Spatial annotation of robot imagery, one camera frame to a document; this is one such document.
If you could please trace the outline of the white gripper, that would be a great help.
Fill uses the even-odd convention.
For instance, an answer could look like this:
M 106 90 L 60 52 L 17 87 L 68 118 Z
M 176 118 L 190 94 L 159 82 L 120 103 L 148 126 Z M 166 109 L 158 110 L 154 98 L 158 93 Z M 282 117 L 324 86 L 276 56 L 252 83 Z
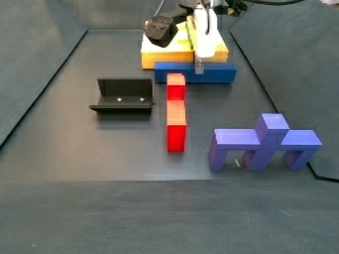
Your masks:
M 191 11 L 196 29 L 195 74 L 204 73 L 203 60 L 226 60 L 230 50 L 219 32 L 215 9 L 223 0 L 180 0 L 180 5 Z

